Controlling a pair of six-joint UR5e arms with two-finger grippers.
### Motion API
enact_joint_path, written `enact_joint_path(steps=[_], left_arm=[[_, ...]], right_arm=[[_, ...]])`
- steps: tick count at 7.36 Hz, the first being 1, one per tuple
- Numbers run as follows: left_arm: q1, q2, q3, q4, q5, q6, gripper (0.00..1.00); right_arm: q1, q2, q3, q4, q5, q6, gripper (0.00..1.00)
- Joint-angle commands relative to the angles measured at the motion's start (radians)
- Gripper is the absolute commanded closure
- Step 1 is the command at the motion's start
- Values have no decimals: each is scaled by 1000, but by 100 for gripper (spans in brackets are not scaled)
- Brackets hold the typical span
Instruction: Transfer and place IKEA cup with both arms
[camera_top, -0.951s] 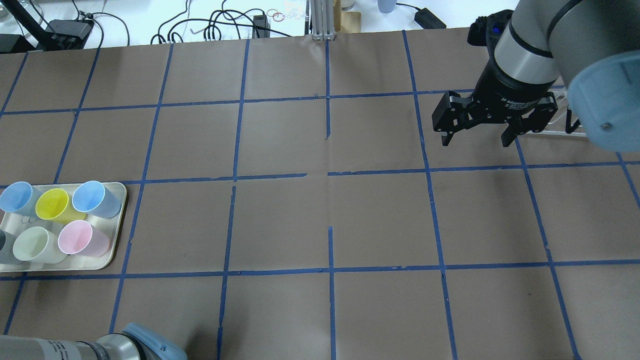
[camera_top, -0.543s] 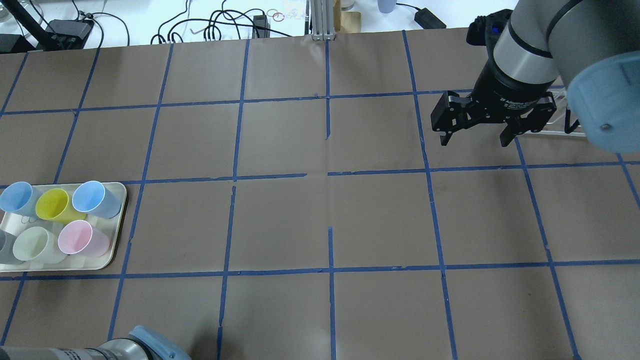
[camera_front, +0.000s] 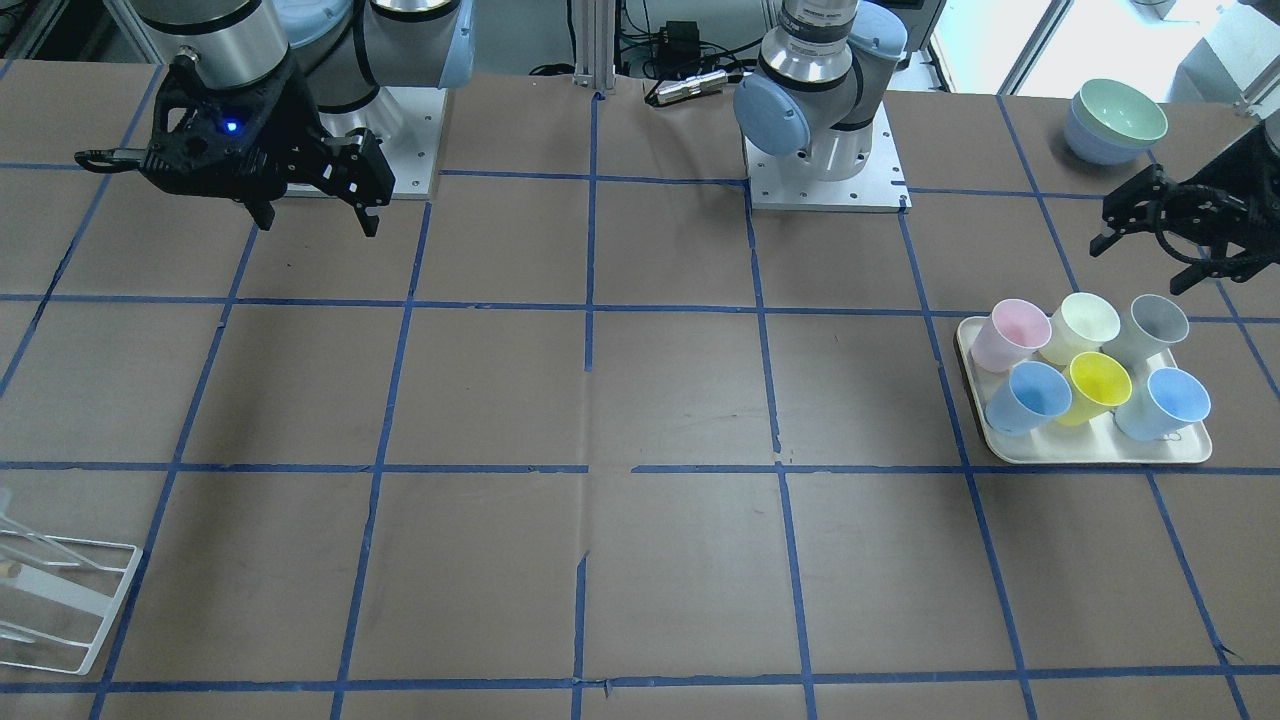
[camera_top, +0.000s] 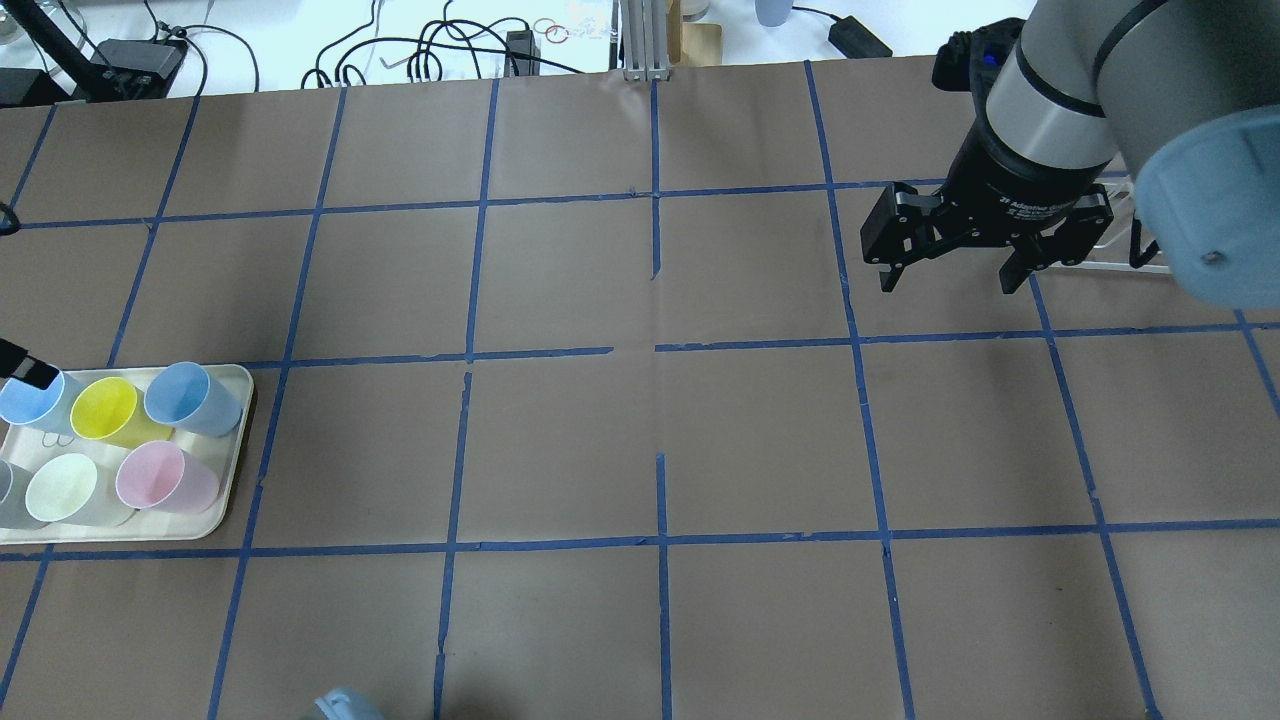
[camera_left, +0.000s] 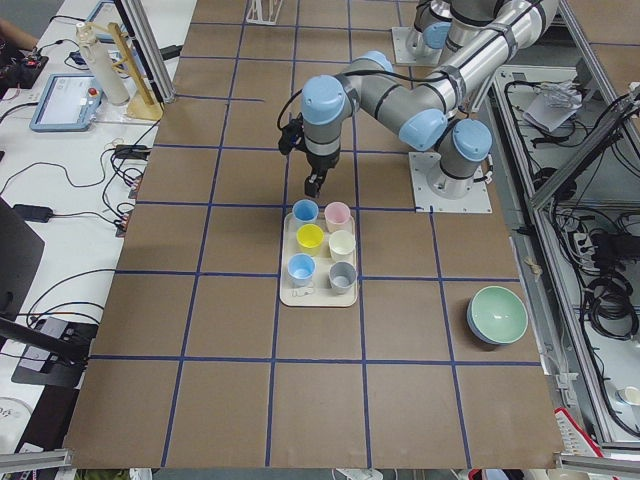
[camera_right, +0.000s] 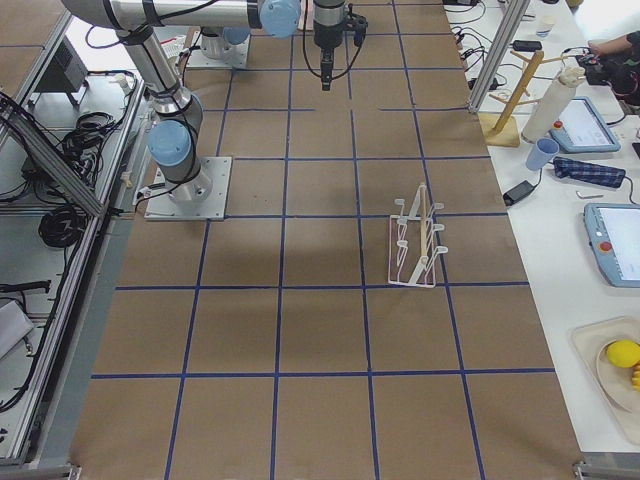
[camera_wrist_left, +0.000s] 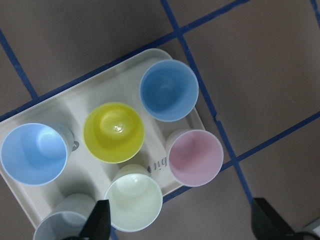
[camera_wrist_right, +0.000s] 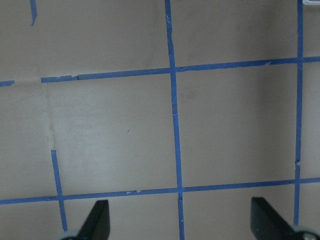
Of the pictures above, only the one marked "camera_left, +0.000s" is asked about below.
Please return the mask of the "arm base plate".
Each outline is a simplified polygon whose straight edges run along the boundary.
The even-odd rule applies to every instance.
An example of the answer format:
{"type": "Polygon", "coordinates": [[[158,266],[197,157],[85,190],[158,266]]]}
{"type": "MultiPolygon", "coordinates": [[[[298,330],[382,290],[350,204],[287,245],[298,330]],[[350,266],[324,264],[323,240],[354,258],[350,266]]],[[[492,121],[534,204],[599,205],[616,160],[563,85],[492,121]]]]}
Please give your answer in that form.
{"type": "Polygon", "coordinates": [[[436,152],[410,152],[415,210],[424,213],[491,214],[487,181],[480,165],[474,176],[457,180],[441,170],[436,152]]]}
{"type": "Polygon", "coordinates": [[[422,35],[413,34],[412,27],[393,27],[391,37],[394,63],[400,66],[428,66],[438,64],[442,50],[432,49],[422,43],[422,35]]]}

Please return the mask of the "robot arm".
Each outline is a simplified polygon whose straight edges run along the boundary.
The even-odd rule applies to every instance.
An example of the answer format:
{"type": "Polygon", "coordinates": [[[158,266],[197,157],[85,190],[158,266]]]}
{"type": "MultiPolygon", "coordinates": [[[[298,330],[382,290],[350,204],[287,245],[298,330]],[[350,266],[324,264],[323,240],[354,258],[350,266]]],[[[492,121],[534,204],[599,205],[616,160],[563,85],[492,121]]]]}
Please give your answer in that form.
{"type": "Polygon", "coordinates": [[[393,78],[379,51],[356,58],[335,76],[309,79],[301,94],[299,150],[311,166],[304,187],[316,197],[341,150],[342,123],[358,110],[418,151],[443,135],[449,117],[495,70],[549,28],[556,1],[422,1],[411,38],[439,63],[409,89],[393,78]]]}
{"type": "Polygon", "coordinates": [[[502,1],[419,1],[406,45],[416,55],[455,52],[463,40],[490,24],[501,6],[502,1]]]}

